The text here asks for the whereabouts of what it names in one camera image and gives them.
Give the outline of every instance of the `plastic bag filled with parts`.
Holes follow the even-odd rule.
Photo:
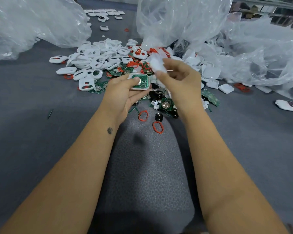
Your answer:
[[[16,59],[36,37],[77,47],[90,35],[86,14],[73,0],[0,0],[0,60]]]
[[[227,25],[224,47],[228,55],[219,57],[222,76],[253,85],[293,87],[293,41],[258,33],[263,30],[257,29],[262,23],[257,21]]]
[[[142,49],[167,47],[176,41],[187,17],[186,0],[139,0],[136,24]]]
[[[185,52],[188,43],[198,45],[219,33],[226,21],[232,0],[187,0],[188,16],[174,46]]]

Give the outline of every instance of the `hand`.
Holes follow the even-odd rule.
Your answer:
[[[125,121],[130,107],[136,101],[146,96],[151,90],[131,90],[139,83],[139,78],[128,79],[128,74],[110,80],[107,85],[100,111],[115,119],[117,126]]]
[[[182,61],[170,58],[164,58],[163,61],[164,67],[172,71],[168,71],[167,74],[157,71],[155,74],[171,92],[178,114],[185,122],[186,116],[190,115],[194,111],[193,109],[203,109],[201,74]]]

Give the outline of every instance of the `person's left hand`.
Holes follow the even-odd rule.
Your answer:
[[[131,90],[131,87],[139,83],[139,78],[128,79],[128,77],[129,74],[125,74],[110,80],[99,107],[101,111],[115,119],[117,126],[125,121],[130,107],[151,91],[151,89]]]

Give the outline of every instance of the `tattoo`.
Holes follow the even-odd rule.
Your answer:
[[[113,129],[112,129],[111,127],[109,127],[109,128],[107,129],[107,133],[109,133],[109,134],[112,134],[112,131],[113,131]]]

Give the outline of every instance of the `gray table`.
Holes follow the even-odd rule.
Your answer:
[[[108,32],[100,31],[101,23],[92,18],[90,41],[141,41],[136,13],[130,11],[135,6],[80,3],[126,13],[123,20],[106,23]],[[41,41],[18,60],[0,62],[0,226],[62,157],[102,100],[103,94],[78,91],[77,82],[56,75],[61,66],[48,62],[75,51]],[[293,112],[274,106],[284,97],[252,90],[226,95],[211,89],[221,106],[212,107],[209,115],[281,219],[293,223]],[[152,129],[156,111],[146,101],[138,109],[148,110],[149,119],[141,122],[133,111],[117,132],[89,233],[204,229],[184,126],[166,117],[165,132],[157,134]]]

